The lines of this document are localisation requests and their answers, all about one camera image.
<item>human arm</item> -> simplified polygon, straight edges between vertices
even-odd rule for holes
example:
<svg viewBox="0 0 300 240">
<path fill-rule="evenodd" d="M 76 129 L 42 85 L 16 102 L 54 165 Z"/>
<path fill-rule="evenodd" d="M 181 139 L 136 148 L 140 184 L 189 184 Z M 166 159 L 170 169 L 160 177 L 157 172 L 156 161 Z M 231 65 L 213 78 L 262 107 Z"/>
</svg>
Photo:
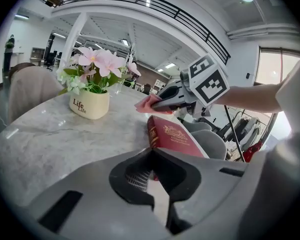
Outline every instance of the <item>human arm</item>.
<svg viewBox="0 0 300 240">
<path fill-rule="evenodd" d="M 215 104 L 261 113 L 278 113 L 282 109 L 276 100 L 276 93 L 282 84 L 283 82 L 251 87 L 231 86 L 230 90 L 217 99 Z"/>
</svg>

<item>flower pot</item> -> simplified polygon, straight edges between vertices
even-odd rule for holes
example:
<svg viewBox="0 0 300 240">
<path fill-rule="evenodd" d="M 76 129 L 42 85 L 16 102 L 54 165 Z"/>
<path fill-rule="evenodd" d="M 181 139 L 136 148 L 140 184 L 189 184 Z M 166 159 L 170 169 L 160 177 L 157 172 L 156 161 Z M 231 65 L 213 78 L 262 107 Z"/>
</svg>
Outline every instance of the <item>flower pot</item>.
<svg viewBox="0 0 300 240">
<path fill-rule="evenodd" d="M 99 94 L 80 90 L 79 95 L 71 93 L 69 106 L 79 116 L 98 119 L 108 112 L 109 97 L 109 92 Z"/>
</svg>

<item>book cover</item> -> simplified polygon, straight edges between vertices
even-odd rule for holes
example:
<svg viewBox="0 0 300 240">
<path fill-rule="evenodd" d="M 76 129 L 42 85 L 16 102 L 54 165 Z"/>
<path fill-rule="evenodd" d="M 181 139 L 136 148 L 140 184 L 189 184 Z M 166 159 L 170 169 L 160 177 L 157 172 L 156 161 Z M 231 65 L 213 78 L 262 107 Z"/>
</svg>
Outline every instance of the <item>book cover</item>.
<svg viewBox="0 0 300 240">
<path fill-rule="evenodd" d="M 181 125 L 152 115 L 147 121 L 151 148 L 166 148 L 195 157 L 204 157 Z"/>
</svg>

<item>marble table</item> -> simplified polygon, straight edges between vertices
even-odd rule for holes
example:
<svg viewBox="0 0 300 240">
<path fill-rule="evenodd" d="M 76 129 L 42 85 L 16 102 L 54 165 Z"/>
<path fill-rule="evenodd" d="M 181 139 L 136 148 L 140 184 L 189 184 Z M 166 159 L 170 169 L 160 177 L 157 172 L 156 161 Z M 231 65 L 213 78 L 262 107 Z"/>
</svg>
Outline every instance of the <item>marble table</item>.
<svg viewBox="0 0 300 240">
<path fill-rule="evenodd" d="M 26 206 L 87 163 L 149 147 L 147 120 L 151 114 L 139 113 L 134 107 L 146 95 L 126 86 L 118 89 L 115 85 L 110 88 L 109 111 L 97 120 L 73 113 L 66 93 L 9 125 L 0 134 L 2 191 L 17 205 Z M 174 115 L 156 115 L 182 125 Z"/>
</svg>

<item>gold emblem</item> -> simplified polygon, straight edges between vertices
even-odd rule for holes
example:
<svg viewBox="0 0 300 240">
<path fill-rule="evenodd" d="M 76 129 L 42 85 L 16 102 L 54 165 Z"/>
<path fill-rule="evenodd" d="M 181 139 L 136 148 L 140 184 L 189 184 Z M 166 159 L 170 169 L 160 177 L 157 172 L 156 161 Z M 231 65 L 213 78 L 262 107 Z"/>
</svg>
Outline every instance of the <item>gold emblem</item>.
<svg viewBox="0 0 300 240">
<path fill-rule="evenodd" d="M 150 131 L 150 136 L 151 136 L 152 138 L 156 136 L 155 130 Z"/>
<path fill-rule="evenodd" d="M 174 128 L 173 126 L 164 126 L 164 133 L 173 136 L 174 138 L 177 139 L 183 139 L 183 140 L 187 140 L 186 136 L 180 131 L 177 130 L 176 128 Z"/>
</svg>

